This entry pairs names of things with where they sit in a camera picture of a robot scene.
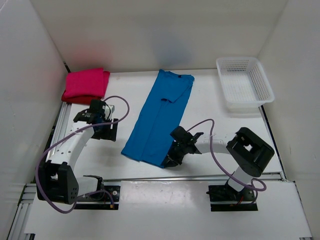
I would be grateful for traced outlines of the blue t shirt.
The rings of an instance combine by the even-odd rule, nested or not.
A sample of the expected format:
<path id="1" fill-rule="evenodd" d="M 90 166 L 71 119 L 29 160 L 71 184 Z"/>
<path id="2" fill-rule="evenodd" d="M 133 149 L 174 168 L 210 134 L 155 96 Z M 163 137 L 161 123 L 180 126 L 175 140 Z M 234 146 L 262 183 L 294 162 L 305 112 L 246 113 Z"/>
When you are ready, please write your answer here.
<path id="1" fill-rule="evenodd" d="M 131 160 L 163 168 L 173 142 L 170 133 L 179 126 L 195 78 L 190 74 L 158 71 L 156 80 L 121 151 Z"/>

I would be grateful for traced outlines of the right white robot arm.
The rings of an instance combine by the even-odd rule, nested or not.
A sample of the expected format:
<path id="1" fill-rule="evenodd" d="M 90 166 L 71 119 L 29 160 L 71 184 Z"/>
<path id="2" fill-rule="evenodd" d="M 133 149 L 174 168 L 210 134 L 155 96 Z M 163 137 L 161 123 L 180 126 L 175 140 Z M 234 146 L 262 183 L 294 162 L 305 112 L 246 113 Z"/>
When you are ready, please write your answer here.
<path id="1" fill-rule="evenodd" d="M 232 156 L 238 168 L 222 189 L 230 200 L 238 199 L 246 188 L 244 185 L 262 175 L 275 154 L 268 143 L 247 127 L 241 127 L 231 140 L 227 136 L 215 137 L 204 132 L 193 135 L 181 126 L 176 127 L 170 136 L 173 142 L 161 163 L 164 168 L 181 165 L 186 155 L 217 153 Z"/>

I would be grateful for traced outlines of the pink t shirt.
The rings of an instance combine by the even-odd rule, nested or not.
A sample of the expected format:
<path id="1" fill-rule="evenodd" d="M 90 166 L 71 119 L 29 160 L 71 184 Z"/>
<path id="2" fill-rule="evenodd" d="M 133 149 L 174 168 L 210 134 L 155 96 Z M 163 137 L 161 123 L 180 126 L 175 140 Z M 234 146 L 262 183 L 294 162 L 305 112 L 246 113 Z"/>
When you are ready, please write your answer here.
<path id="1" fill-rule="evenodd" d="M 71 72 L 66 76 L 65 97 L 94 96 L 103 97 L 104 70 L 93 68 L 77 72 Z"/>

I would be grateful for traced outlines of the dark red t shirt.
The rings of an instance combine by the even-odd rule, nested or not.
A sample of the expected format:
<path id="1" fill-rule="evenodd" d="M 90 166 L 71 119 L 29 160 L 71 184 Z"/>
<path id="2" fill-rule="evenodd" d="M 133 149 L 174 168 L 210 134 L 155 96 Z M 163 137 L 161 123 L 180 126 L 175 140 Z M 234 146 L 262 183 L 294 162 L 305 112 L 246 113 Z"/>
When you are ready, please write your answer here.
<path id="1" fill-rule="evenodd" d="M 103 76 L 104 76 L 104 95 L 106 94 L 107 86 L 109 83 L 109 78 L 110 78 L 110 72 L 106 71 L 103 69 Z M 66 89 L 64 90 L 61 100 L 66 103 L 71 103 L 71 104 L 82 104 L 82 105 L 89 105 L 91 103 L 91 100 L 101 100 L 104 96 L 99 97 L 99 96 L 91 96 L 91 95 L 85 95 L 85 96 L 78 96 L 78 97 L 70 97 L 67 98 L 65 96 Z"/>

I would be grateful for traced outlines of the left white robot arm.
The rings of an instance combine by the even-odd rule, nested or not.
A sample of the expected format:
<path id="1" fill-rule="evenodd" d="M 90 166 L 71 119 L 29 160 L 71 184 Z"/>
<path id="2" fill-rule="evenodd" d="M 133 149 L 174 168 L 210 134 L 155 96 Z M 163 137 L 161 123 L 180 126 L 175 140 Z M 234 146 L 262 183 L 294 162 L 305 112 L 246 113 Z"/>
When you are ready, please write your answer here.
<path id="1" fill-rule="evenodd" d="M 89 108 L 76 114 L 70 132 L 79 132 L 60 144 L 55 153 L 38 168 L 39 183 L 49 200 L 71 205 L 78 197 L 86 194 L 96 201 L 103 198 L 103 178 L 92 174 L 76 177 L 74 168 L 90 139 L 116 140 L 117 124 L 91 127 L 94 124 L 117 121 L 112 118 L 114 111 L 114 105 L 92 100 Z"/>

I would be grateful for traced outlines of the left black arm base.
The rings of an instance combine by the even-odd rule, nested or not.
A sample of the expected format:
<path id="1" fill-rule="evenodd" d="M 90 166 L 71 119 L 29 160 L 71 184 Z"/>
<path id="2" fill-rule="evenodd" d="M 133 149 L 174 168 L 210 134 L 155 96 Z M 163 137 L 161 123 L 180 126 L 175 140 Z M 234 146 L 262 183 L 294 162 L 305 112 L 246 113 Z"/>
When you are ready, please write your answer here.
<path id="1" fill-rule="evenodd" d="M 119 209 L 121 196 L 121 182 L 107 181 L 104 183 L 105 192 L 93 195 L 84 195 L 76 203 L 76 210 L 106 210 L 116 211 Z"/>

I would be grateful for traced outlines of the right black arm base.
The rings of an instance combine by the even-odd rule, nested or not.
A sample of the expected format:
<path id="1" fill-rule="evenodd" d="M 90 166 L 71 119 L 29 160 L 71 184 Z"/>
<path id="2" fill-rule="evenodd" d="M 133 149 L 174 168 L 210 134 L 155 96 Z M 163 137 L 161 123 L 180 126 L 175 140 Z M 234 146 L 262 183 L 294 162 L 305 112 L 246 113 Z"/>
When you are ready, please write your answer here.
<path id="1" fill-rule="evenodd" d="M 244 187 L 236 191 L 227 183 L 209 183 L 206 194 L 209 196 L 211 212 L 257 212 L 257 193 Z"/>

